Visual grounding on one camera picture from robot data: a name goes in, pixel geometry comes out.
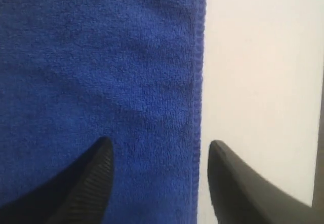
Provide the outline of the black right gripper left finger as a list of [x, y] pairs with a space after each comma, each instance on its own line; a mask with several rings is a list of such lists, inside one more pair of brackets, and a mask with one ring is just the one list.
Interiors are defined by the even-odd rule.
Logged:
[[113, 186], [113, 146], [100, 137], [57, 176], [1, 207], [1, 223], [101, 223]]

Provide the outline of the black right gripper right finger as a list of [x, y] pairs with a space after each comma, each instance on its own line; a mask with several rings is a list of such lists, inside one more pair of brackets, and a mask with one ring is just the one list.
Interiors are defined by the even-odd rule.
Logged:
[[323, 211], [274, 186], [220, 140], [209, 147], [208, 183], [218, 223], [323, 223]]

